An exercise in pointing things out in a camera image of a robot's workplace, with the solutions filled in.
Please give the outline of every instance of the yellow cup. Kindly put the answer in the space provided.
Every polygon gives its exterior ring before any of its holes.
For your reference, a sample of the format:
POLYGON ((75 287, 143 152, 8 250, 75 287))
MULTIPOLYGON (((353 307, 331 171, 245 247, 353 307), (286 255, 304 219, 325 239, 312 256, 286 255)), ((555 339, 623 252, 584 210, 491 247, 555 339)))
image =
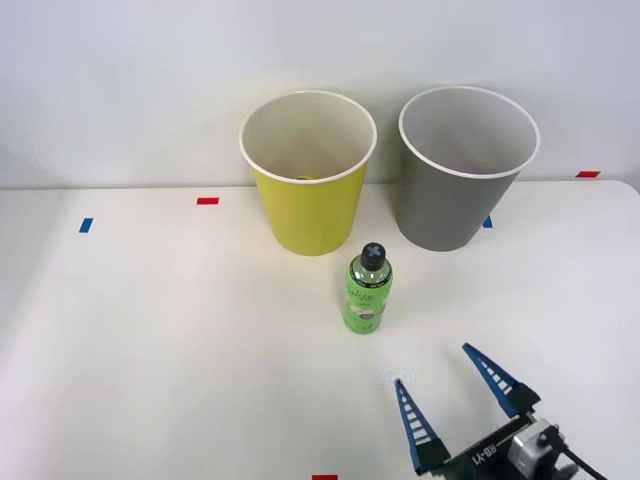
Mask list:
POLYGON ((369 112, 331 92, 295 92, 249 116, 240 149, 282 246, 324 255, 349 238, 376 140, 369 112))

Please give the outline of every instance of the robotic arm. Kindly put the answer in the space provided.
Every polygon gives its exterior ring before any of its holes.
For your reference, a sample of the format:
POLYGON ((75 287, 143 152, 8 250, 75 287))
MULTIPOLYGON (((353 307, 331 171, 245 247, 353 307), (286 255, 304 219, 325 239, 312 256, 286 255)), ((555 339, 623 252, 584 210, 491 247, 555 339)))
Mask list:
POLYGON ((409 392, 397 380, 400 414, 416 474, 430 472, 446 480, 570 480, 581 467, 596 480, 606 480, 569 450, 557 425, 533 416, 533 405, 540 401, 533 390, 468 343, 462 348, 511 421, 451 458, 409 392), (575 464, 556 468, 561 453, 575 464))

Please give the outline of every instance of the gray cup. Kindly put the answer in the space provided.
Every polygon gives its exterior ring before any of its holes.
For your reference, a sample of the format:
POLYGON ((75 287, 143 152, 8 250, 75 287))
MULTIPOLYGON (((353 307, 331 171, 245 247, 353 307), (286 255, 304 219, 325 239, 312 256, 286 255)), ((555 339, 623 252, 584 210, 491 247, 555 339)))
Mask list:
POLYGON ((420 93, 400 113, 402 173, 396 221, 416 245, 466 245, 533 160, 540 132, 520 105, 476 87, 420 93))

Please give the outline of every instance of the green bottle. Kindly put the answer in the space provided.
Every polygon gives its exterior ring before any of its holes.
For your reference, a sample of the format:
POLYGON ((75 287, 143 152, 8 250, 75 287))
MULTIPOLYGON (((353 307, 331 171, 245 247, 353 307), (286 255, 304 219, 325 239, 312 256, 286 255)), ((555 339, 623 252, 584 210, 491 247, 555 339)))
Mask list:
POLYGON ((374 332, 380 325, 391 290, 391 264, 384 247, 367 243, 353 259, 347 275, 347 297, 342 312, 344 323, 356 333, 374 332))

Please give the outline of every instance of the black bottle cap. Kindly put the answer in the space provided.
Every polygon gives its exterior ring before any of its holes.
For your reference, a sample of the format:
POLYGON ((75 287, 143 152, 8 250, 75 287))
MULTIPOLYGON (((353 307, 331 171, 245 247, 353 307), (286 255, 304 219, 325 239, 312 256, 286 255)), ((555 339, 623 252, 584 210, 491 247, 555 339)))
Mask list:
POLYGON ((380 270, 384 265, 387 252, 384 247, 379 243, 367 243, 362 249, 362 255, 360 256, 360 263, 367 270, 375 272, 380 270))

